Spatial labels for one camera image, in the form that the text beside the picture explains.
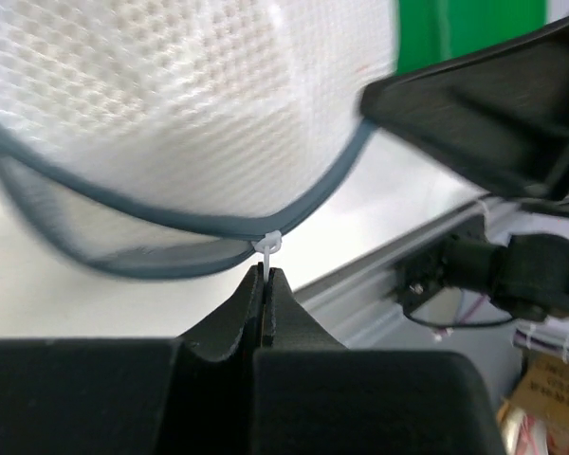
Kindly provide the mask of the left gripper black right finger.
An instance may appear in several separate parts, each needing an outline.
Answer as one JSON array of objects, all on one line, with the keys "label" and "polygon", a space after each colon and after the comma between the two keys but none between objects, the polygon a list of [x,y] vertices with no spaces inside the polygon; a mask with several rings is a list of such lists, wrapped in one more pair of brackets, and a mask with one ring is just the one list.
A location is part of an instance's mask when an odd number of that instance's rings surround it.
[{"label": "left gripper black right finger", "polygon": [[448,351],[283,350],[253,357],[256,454],[503,454],[486,384]]}]

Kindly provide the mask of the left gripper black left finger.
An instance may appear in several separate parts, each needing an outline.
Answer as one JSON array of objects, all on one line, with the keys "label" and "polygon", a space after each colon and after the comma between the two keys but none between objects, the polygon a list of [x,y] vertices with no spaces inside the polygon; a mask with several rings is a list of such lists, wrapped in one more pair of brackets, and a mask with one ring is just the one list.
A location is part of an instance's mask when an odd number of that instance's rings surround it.
[{"label": "left gripper black left finger", "polygon": [[0,454],[244,454],[261,264],[178,337],[0,339]]}]

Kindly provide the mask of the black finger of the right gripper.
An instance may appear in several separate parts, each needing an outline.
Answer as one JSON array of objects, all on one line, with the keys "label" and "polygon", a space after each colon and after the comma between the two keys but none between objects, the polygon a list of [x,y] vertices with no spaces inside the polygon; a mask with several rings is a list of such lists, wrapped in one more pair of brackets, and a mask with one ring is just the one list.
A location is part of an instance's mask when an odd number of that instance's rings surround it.
[{"label": "black finger of the right gripper", "polygon": [[503,198],[569,193],[569,16],[368,84],[360,113]]}]

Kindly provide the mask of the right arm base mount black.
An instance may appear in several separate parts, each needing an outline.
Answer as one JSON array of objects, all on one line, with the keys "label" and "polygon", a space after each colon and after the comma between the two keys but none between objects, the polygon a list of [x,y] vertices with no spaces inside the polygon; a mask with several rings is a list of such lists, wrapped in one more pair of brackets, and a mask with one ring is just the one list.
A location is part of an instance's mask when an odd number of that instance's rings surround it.
[{"label": "right arm base mount black", "polygon": [[[505,246],[484,238],[447,236],[398,263],[396,279],[396,300],[403,315],[436,330],[569,318],[569,240],[554,234],[513,235]],[[436,324],[413,316],[446,287],[486,296],[509,317]]]}]

